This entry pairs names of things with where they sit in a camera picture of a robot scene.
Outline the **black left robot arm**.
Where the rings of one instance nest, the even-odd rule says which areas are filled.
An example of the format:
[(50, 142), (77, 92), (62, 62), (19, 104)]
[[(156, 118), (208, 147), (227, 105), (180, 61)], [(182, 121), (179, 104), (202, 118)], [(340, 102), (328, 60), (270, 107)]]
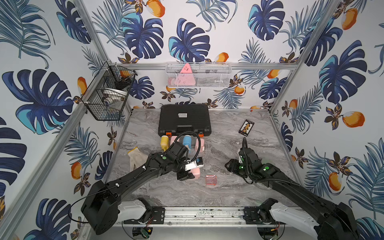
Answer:
[[(198, 149), (192, 159), (188, 159), (188, 148), (178, 140), (182, 136), (197, 137)], [(180, 173), (188, 163), (196, 161), (201, 150), (201, 134), (193, 131), (181, 133), (164, 152), (149, 154), (146, 162), (136, 170), (114, 181), (96, 182), (86, 197), (83, 197), (81, 212), (96, 235), (107, 232), (123, 213), (119, 210), (122, 199), (152, 179), (170, 172)]]

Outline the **yellow pencil sharpener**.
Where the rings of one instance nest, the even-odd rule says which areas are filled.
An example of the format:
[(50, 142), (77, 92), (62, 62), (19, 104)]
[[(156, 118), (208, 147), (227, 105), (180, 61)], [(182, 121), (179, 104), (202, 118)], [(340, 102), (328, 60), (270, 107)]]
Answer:
[(169, 141), (170, 141), (170, 139), (168, 136), (165, 135), (165, 136), (161, 137), (160, 145), (161, 145), (161, 149), (163, 150), (163, 152), (165, 152), (166, 150), (169, 149), (169, 147), (170, 147)]

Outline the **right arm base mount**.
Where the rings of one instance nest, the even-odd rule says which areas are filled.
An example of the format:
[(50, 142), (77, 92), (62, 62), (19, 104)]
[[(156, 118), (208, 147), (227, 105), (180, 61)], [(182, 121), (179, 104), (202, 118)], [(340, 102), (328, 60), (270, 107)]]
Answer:
[(281, 222), (276, 221), (271, 214), (272, 206), (277, 203), (277, 200), (269, 198), (258, 207), (244, 207), (241, 210), (243, 220), (246, 225), (279, 225)]

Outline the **pink transparent tray back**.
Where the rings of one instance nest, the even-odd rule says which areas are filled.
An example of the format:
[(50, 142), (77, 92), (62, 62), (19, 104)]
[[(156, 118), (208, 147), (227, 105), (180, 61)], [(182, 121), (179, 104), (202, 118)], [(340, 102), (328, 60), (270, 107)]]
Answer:
[(217, 176), (216, 175), (206, 175), (206, 185), (215, 186), (217, 184)]

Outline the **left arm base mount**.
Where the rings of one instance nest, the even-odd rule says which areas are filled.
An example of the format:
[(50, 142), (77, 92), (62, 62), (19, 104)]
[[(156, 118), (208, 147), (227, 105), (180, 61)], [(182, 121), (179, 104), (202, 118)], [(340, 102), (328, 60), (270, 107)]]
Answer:
[(144, 198), (138, 198), (131, 202), (121, 204), (124, 215), (122, 222), (130, 225), (162, 225), (164, 223), (166, 209), (152, 206)]

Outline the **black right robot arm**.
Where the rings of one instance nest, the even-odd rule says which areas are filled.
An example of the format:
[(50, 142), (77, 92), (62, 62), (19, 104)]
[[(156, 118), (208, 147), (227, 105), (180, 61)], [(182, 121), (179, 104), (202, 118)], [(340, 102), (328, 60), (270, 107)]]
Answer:
[(344, 203), (335, 204), (321, 198), (294, 182), (278, 167), (263, 163), (243, 138), (239, 158), (226, 163), (226, 169), (249, 184), (260, 183), (282, 194), (300, 210), (291, 209), (269, 198), (258, 207), (246, 207), (244, 220), (248, 224), (277, 224), (292, 226), (317, 240), (357, 240), (357, 221), (353, 211)]

